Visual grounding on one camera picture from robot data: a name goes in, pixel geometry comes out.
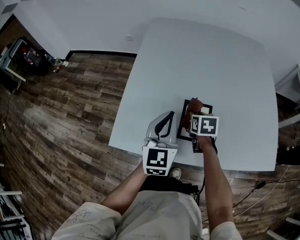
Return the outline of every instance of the black strap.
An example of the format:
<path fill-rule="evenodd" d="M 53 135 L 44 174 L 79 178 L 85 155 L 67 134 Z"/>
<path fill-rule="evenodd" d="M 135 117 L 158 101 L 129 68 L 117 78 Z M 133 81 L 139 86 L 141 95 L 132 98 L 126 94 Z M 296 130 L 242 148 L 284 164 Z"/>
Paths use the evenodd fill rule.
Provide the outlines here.
<path fill-rule="evenodd" d="M 173 118 L 174 118 L 174 114 L 175 114 L 175 112 L 170 111 L 170 113 L 155 126 L 154 132 L 158 136 L 158 140 L 160 140 L 159 133 L 162 131 L 162 129 L 165 127 L 165 125 L 167 124 L 168 121 L 170 121 L 169 122 L 168 131 L 166 132 L 165 135 L 161 135 L 160 137 L 161 138 L 165 138 L 165 137 L 169 136 L 170 130 L 171 130 L 172 121 L 173 121 Z"/>

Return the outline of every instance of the hand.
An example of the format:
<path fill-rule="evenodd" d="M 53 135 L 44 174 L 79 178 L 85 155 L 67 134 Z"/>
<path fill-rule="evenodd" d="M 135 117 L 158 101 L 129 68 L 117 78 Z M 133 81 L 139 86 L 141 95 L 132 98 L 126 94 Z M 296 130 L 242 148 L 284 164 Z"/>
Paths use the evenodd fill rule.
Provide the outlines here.
<path fill-rule="evenodd" d="M 200 148 L 202 150 L 208 148 L 208 147 L 212 147 L 212 141 L 211 141 L 211 138 L 209 136 L 196 136 L 198 142 L 199 142 L 199 145 L 200 145 Z"/>

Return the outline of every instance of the wooden floor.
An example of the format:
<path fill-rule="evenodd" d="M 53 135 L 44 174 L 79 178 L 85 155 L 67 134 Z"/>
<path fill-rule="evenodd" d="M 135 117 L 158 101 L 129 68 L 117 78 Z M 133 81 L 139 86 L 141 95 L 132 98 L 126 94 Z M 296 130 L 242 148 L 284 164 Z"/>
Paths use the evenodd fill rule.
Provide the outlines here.
<path fill-rule="evenodd" d="M 82 203 L 100 203 L 141 161 L 108 146 L 133 63 L 131 57 L 74 54 L 69 66 L 59 73 L 29 76 L 11 99 L 0 88 L 0 125 L 10 99 L 6 129 L 0 133 L 0 162 L 5 164 L 0 168 L 0 177 L 7 189 L 23 192 L 18 202 L 36 240 L 51 239 Z M 256 140 L 255 145 L 262 143 Z M 202 168 L 180 167 L 183 182 L 201 187 Z M 278 165 L 275 172 L 225 171 L 233 204 L 257 182 L 279 180 L 285 169 Z M 282 180 L 297 179 L 300 166 L 290 166 Z M 266 239 L 267 229 L 276 229 L 287 216 L 300 212 L 298 183 L 278 184 L 235 219 L 244 239 Z M 236 207 L 234 214 L 252 205 L 274 185 L 256 190 Z M 204 194 L 200 199 L 203 221 L 207 219 Z"/>

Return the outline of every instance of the shoe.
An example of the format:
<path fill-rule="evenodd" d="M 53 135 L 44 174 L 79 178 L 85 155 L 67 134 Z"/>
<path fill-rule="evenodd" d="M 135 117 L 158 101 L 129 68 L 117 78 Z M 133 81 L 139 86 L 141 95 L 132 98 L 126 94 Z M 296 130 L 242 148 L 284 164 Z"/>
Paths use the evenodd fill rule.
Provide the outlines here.
<path fill-rule="evenodd" d="M 177 180 L 180 180 L 181 178 L 181 169 L 178 167 L 174 167 L 170 170 L 169 174 L 168 174 L 169 178 L 175 178 Z"/>

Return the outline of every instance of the white table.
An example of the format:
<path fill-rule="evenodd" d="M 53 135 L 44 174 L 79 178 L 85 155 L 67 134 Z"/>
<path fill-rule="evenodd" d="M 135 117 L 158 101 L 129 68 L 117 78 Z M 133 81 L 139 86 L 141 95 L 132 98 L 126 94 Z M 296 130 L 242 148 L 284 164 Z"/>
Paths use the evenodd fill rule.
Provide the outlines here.
<path fill-rule="evenodd" d="M 25 82 L 26 81 L 25 78 L 23 78 L 21 75 L 19 75 L 18 73 L 14 72 L 11 68 L 9 68 L 11 58 L 16 54 L 18 48 L 22 43 L 27 44 L 24 40 L 20 38 L 10 48 L 4 48 L 1 54 L 2 57 L 0 58 L 0 68 L 2 70 L 6 70 L 10 72 L 12 75 L 16 76 L 17 78 Z"/>
<path fill-rule="evenodd" d="M 109 145 L 142 154 L 149 123 L 198 97 L 219 116 L 223 169 L 273 171 L 278 144 L 275 86 L 261 44 L 210 25 L 155 19 L 129 76 Z M 203 166 L 191 142 L 177 139 L 177 163 Z"/>

